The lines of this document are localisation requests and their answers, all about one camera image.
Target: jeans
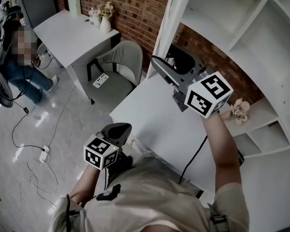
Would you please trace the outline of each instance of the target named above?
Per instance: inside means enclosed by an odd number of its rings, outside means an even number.
[[[20,92],[26,88],[24,95],[32,100],[33,103],[38,103],[40,101],[42,93],[29,83],[30,78],[31,82],[46,91],[53,86],[53,81],[36,68],[32,69],[30,66],[19,66],[14,60],[8,60],[4,63],[2,74],[6,80],[17,87]]]

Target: white vase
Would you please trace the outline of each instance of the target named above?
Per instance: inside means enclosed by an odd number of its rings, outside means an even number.
[[[102,22],[100,25],[100,30],[102,33],[108,33],[109,31],[111,31],[111,23],[109,21],[108,18],[106,18],[105,16],[103,16],[102,18]]]

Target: person's arm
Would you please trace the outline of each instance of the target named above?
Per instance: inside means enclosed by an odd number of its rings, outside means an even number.
[[[218,113],[202,118],[216,165],[216,192],[225,184],[242,184],[237,146]]]
[[[85,204],[92,199],[95,193],[99,174],[99,169],[88,165],[70,194],[71,200],[85,206]]]

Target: bottle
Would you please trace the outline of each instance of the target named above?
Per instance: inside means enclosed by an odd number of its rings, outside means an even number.
[[[91,10],[89,11],[89,20],[90,20],[90,24],[94,25],[94,21],[93,21],[93,14],[94,14],[94,10],[93,7],[91,7]]]

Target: hair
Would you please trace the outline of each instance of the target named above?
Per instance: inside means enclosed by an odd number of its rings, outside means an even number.
[[[19,6],[13,6],[12,8],[10,8],[8,10],[8,16],[7,16],[7,20],[13,20],[18,13],[13,13],[15,11],[21,10],[21,8]]]

